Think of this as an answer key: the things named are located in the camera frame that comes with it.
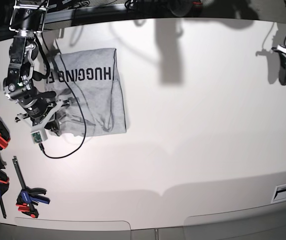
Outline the right arm black robot arm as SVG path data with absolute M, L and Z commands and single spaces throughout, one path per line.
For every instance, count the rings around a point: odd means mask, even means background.
M 50 64 L 37 37 L 44 28 L 48 11 L 47 0 L 17 0 L 9 22 L 9 30 L 15 32 L 9 48 L 7 77 L 3 80 L 3 93 L 19 104 L 24 113 L 16 121 L 24 121 L 31 127 L 36 143 L 46 140 L 46 131 L 59 135 L 58 111 L 78 101 L 76 97 L 58 97 L 55 91 L 40 92 L 35 81 L 50 75 Z

